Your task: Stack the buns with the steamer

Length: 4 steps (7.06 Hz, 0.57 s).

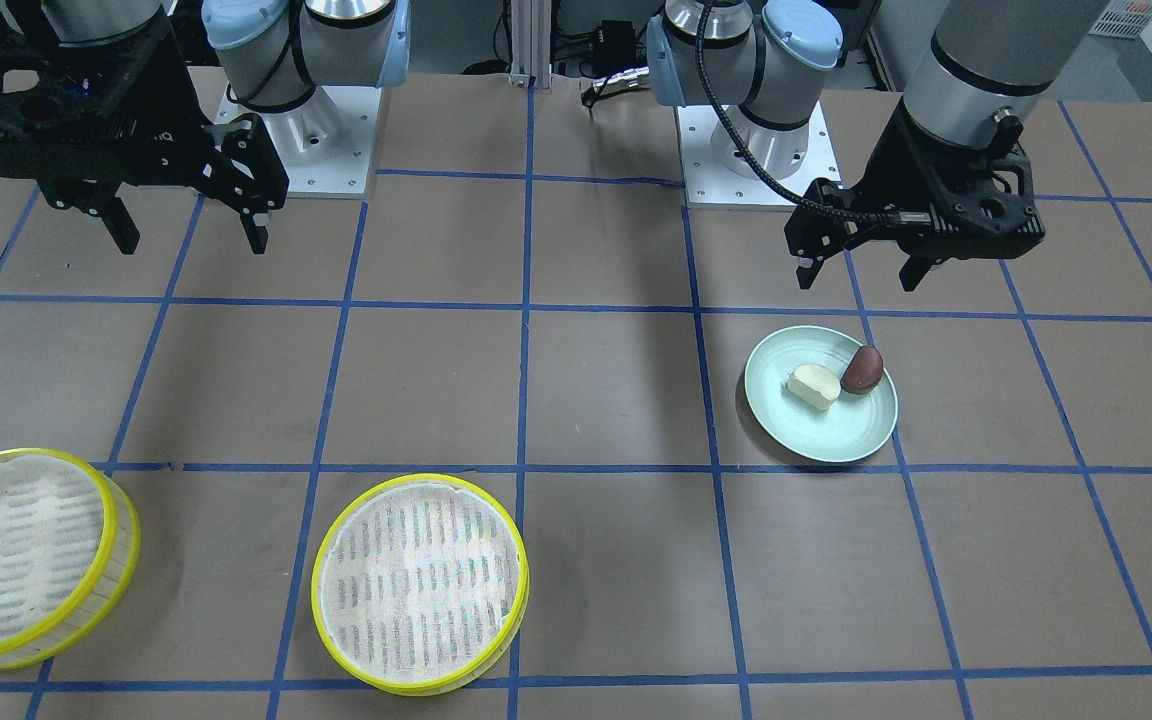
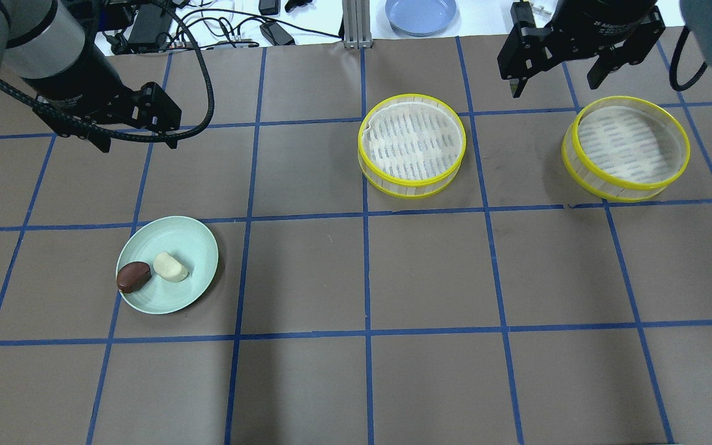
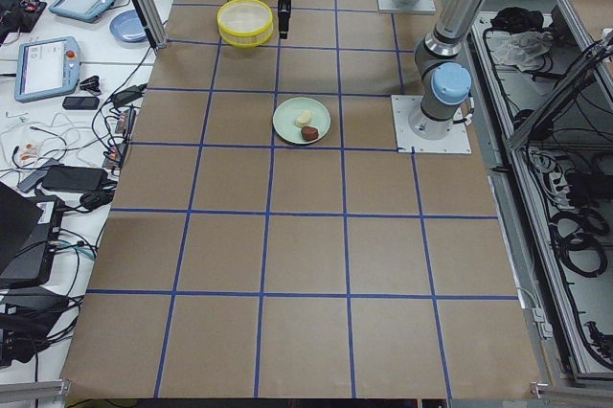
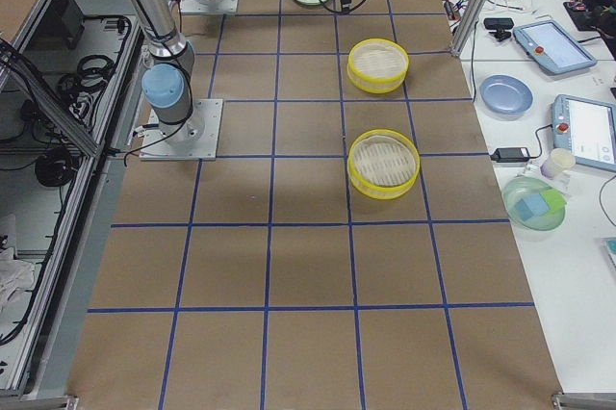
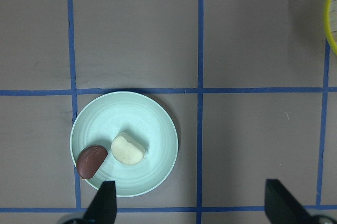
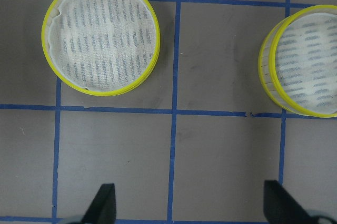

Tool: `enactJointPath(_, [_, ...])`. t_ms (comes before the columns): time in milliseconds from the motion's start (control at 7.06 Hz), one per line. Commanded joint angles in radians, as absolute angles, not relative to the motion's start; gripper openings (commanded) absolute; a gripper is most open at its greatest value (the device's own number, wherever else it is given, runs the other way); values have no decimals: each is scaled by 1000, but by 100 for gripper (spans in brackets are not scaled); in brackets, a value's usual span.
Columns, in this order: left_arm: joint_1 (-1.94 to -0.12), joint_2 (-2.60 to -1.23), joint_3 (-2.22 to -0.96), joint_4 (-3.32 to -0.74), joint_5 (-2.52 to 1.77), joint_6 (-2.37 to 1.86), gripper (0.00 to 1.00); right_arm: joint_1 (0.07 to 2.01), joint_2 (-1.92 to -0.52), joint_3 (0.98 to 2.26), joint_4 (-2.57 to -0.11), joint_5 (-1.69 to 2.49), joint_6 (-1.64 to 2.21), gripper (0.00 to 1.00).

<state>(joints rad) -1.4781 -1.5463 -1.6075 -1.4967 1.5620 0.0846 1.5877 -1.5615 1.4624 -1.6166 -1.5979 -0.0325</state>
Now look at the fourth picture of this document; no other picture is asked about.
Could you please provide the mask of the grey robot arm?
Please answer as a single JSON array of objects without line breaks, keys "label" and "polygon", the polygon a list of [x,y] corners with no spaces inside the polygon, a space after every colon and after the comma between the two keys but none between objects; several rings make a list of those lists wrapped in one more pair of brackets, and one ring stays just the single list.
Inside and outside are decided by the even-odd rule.
[{"label": "grey robot arm", "polygon": [[203,136],[206,120],[191,95],[194,52],[176,26],[168,0],[130,0],[148,39],[153,66],[141,89],[158,118],[165,142],[191,143]]}]

